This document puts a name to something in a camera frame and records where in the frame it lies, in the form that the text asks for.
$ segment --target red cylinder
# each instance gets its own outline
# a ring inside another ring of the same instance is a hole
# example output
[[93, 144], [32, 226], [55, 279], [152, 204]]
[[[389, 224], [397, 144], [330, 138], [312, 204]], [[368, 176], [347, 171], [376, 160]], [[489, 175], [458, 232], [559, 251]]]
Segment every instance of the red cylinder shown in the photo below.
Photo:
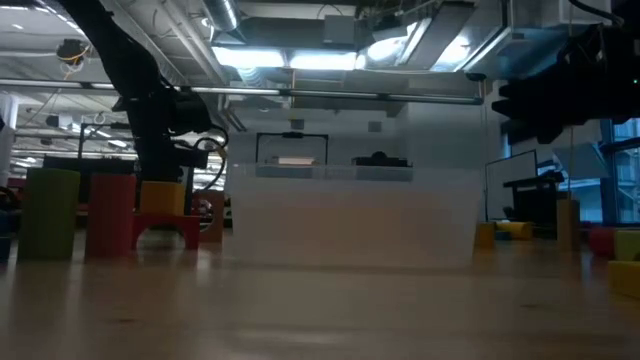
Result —
[[85, 258], [129, 254], [135, 201], [135, 176], [97, 174], [91, 177]]
[[597, 227], [589, 231], [589, 248], [595, 256], [613, 259], [615, 256], [616, 229]]

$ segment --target green cylinder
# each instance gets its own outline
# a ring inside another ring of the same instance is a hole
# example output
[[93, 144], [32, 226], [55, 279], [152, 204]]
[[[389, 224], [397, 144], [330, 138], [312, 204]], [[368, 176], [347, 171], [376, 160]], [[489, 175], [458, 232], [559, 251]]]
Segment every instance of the green cylinder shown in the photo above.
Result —
[[78, 172], [29, 169], [18, 260], [71, 260], [79, 188]]

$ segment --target wooden table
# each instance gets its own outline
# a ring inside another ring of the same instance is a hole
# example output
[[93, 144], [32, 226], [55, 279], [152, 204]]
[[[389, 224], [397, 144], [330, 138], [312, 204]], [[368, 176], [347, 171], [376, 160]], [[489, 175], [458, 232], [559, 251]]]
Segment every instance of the wooden table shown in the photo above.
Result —
[[81, 255], [0, 269], [0, 358], [640, 358], [640, 301], [553, 244], [501, 245], [458, 270], [221, 269], [206, 244]]

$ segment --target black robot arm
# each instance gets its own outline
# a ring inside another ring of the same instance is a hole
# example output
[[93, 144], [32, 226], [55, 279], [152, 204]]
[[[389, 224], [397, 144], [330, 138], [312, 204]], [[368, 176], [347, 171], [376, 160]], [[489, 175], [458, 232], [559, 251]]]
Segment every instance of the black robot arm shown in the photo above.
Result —
[[177, 147], [171, 136], [214, 126], [206, 104], [188, 89], [177, 90], [160, 73], [153, 56], [114, 21], [99, 0], [58, 0], [100, 54], [121, 98], [135, 138], [142, 178], [176, 181], [180, 166], [206, 167], [208, 152]]

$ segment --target column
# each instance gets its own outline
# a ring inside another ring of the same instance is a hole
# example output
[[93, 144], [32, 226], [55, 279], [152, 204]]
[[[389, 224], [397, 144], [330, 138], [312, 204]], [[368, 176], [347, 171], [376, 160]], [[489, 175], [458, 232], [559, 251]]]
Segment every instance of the column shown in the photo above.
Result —
[[0, 130], [0, 186], [7, 186], [11, 164], [11, 147], [13, 146], [18, 106], [20, 99], [15, 95], [0, 94], [0, 114], [4, 126]]

